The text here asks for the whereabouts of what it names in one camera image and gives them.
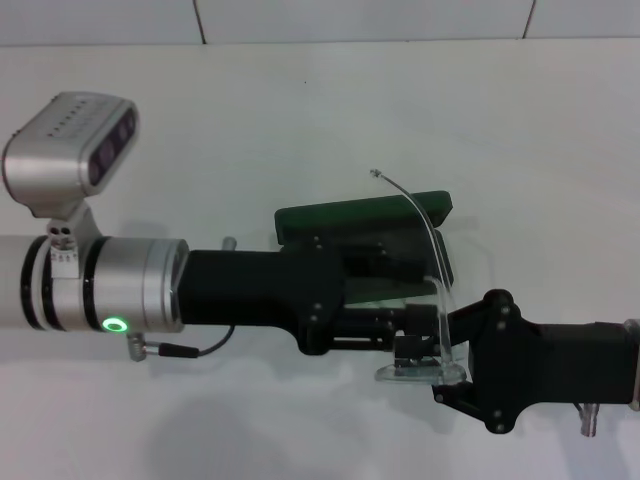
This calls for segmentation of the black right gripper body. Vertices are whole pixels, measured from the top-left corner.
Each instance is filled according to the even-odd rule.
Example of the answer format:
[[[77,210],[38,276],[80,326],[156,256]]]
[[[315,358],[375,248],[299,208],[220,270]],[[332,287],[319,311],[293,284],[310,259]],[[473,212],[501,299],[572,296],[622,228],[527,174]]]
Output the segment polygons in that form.
[[[541,403],[631,402],[638,343],[620,323],[538,324],[525,319],[513,297],[501,294],[499,318],[470,340],[495,341],[495,434],[510,432],[518,416]]]

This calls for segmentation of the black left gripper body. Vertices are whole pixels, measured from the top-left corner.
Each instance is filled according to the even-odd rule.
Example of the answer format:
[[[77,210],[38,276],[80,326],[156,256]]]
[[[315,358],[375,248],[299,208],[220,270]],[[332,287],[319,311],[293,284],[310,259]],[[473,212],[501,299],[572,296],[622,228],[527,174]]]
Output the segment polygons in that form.
[[[324,355],[344,285],[342,260],[327,248],[193,250],[182,273],[182,322],[278,328],[303,354]]]

